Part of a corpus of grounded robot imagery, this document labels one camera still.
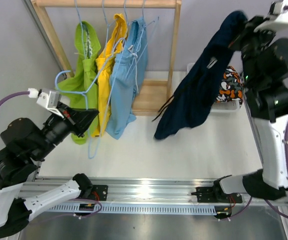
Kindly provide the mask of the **blue hanger of light shorts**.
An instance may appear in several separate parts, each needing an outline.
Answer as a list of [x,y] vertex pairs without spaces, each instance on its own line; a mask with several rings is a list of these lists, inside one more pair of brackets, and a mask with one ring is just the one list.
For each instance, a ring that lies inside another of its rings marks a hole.
[[129,21],[128,14],[127,14],[127,0],[124,0],[123,9],[124,9],[124,15],[125,15],[126,24],[129,27],[131,23]]

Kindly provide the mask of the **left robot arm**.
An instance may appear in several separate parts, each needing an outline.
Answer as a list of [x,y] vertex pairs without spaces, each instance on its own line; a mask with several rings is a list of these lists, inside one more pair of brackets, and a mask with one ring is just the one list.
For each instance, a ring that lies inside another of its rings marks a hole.
[[78,173],[65,184],[28,198],[19,192],[36,161],[45,157],[69,134],[82,137],[98,115],[97,109],[74,109],[57,104],[61,116],[51,114],[39,129],[29,118],[18,118],[0,134],[6,145],[0,150],[0,239],[23,230],[30,221],[48,209],[68,200],[92,199],[93,184]]

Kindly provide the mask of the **light blue shorts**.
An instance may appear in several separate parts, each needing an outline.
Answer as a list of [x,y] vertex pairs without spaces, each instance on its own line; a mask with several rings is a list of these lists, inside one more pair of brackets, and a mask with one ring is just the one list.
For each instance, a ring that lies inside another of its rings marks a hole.
[[126,126],[136,119],[132,113],[132,104],[140,92],[145,77],[146,68],[143,65],[136,65],[132,54],[138,31],[136,20],[131,23],[124,49],[116,54],[110,76],[110,84],[113,88],[110,99],[111,116],[106,132],[116,140],[121,137]]

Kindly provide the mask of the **blue hanger of camouflage shorts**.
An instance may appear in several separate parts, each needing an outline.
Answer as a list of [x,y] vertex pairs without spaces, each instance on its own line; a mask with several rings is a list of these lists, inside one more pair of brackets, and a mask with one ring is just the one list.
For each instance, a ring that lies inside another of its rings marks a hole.
[[147,22],[144,15],[145,5],[146,1],[144,0],[141,6],[142,16],[135,21],[138,31],[135,47],[132,51],[136,65],[143,65],[144,68],[146,68],[148,65],[148,44],[154,35],[160,19],[160,16],[157,16],[154,20]]

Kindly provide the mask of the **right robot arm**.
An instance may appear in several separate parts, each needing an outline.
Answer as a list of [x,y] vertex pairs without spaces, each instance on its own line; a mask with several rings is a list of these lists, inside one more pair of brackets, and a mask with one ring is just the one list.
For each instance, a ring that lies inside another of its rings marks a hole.
[[214,182],[218,202],[230,194],[249,194],[278,200],[288,192],[288,38],[275,39],[276,30],[255,16],[231,42],[241,52],[246,103],[259,134],[262,168],[244,175],[228,175]]

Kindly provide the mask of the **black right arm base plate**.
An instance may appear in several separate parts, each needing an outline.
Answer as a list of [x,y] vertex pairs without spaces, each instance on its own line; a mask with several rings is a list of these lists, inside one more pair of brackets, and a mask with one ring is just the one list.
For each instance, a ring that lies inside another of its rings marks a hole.
[[199,203],[241,204],[243,202],[241,194],[226,194],[219,187],[215,186],[199,186],[191,195],[196,196]]

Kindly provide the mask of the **navy blue shorts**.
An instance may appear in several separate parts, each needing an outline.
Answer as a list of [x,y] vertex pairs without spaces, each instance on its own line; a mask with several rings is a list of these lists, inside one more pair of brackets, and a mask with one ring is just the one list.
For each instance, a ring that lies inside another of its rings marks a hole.
[[247,22],[241,10],[231,12],[208,42],[174,94],[159,110],[156,140],[175,135],[180,129],[195,128],[206,121],[219,94],[223,74],[234,51],[229,44]]

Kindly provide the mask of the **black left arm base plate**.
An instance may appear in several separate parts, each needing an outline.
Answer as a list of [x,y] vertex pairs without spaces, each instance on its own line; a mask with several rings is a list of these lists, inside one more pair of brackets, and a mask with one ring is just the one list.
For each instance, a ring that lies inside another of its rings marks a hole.
[[93,185],[92,189],[86,192],[85,199],[95,201],[106,201],[108,196],[107,185]]

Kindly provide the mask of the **blue hanger of navy shorts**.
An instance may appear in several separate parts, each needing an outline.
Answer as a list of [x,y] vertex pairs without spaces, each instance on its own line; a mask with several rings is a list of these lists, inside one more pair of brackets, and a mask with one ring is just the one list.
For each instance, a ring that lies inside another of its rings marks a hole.
[[56,89],[69,98],[71,108],[99,111],[83,137],[72,134],[73,142],[78,145],[85,144],[89,138],[101,136],[104,131],[104,124],[110,111],[109,73],[112,71],[116,53],[123,49],[124,41],[123,37],[110,39],[105,45],[105,50],[98,54],[101,45],[96,35],[76,37],[78,60],[75,75],[61,82],[55,78]]

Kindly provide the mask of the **orange camouflage patterned shorts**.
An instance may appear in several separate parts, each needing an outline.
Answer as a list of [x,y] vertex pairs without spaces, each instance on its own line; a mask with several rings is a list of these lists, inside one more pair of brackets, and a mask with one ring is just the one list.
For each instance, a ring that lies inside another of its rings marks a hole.
[[216,102],[225,103],[233,100],[242,105],[242,83],[239,73],[232,66],[228,66],[223,74]]

